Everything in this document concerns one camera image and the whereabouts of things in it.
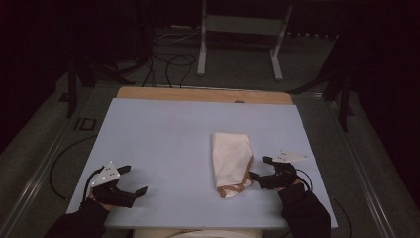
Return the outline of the cream baby bodysuit tan trim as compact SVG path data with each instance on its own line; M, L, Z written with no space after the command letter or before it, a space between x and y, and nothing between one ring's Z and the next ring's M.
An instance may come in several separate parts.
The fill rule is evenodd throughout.
M254 159L246 134L214 133L212 162L216 189L222 198L244 191L253 182L249 169Z

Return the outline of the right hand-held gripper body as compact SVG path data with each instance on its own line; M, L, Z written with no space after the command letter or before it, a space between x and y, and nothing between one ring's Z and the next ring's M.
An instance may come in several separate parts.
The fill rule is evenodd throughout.
M290 151L281 150L277 156L272 158L274 174L260 177L260 188L275 189L278 187L291 185L296 179L300 179L300 176L297 174L297 169L292 164L292 162L305 160L306 156Z

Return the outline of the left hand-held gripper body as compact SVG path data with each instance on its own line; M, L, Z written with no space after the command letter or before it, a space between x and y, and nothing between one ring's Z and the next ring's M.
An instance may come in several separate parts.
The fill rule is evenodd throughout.
M112 162L100 169L98 175L90 183L91 191L101 203L131 208L136 200L135 194L122 191L117 187L121 178L117 169Z

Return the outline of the black stand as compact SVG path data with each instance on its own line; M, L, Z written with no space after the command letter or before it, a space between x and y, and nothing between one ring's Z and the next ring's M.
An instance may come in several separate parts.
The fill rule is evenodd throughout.
M338 119L343 130L348 131L347 117L350 109L349 100L354 59L355 52L352 49L352 40L344 33L340 34L316 78L297 88L288 90L288 93L301 94L327 82L327 86L322 92L322 98L324 101L333 102L338 95L341 95Z
M68 105L67 118L70 118L77 108L77 80L80 79L85 87L93 87L97 82L94 73L99 72L120 84L133 85L134 82L126 79L124 74L135 72L141 66L135 64L123 69L111 69L97 60L87 56L76 56L67 63L67 92L59 99Z

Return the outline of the person's right hand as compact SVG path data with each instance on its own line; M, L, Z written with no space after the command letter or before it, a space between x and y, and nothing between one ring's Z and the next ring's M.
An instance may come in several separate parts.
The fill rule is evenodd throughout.
M282 191L282 190L285 190L285 189L287 189L287 188L291 188L292 186L297 185L297 184L302 184L302 182L301 182L301 180L300 180L299 178L297 178L297 179L294 181L294 183L293 183L293 184L288 185L288 186L278 187L278 188L276 188L275 190L276 190L276 191Z

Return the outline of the person's left hand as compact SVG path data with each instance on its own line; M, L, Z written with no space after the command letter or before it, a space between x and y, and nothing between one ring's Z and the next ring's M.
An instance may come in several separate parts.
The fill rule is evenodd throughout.
M110 204L105 204L105 203L101 203L101 202L99 202L95 197L94 197L94 195L93 195L93 193L90 193L89 194L89 196L88 196L88 198L89 199L91 199L91 200L93 200L93 201L95 201L96 203L98 203L99 205L101 205L104 209L106 209L106 210L108 210L108 211L111 211L113 208L114 208L114 206L113 205L110 205Z

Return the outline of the metal floor rail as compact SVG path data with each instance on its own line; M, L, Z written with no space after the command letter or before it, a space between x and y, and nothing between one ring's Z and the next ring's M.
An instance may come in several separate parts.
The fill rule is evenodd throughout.
M97 90L78 94L71 118L58 90L0 154L0 238L41 238L68 207L95 141L76 121L95 117Z
M368 174L362 164L361 158L351 140L349 134L342 128L338 116L339 109L335 102L326 101L325 102L327 109L329 111L330 117L333 120L333 125L338 131L342 144L346 148L346 151L350 157L350 163L354 174L357 178L357 181L363 192L365 201L372 215L372 218L376 224L378 232L381 238L396 238L393 228L391 227L388 218L383 210L381 202L378 199L378 196L368 178Z

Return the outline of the wooden table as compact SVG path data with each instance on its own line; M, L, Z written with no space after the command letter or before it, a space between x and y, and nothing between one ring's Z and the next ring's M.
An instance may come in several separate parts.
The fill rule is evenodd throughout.
M291 96L287 93L226 89L124 86L119 89L117 98L278 105L293 104Z

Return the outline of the white metal stand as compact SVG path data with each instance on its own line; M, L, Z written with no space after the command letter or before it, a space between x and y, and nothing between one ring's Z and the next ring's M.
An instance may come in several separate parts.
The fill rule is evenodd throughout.
M286 5L286 11L284 16L281 19L277 20L208 14L207 0L201 1L201 42L197 65L197 74L199 76L203 76L206 71L207 32L212 31L223 33L276 36L276 45L269 50L269 56L272 64L274 79L276 81L283 81L283 74L280 67L278 55L283 39L286 35L288 22L293 10L293 6L291 4Z

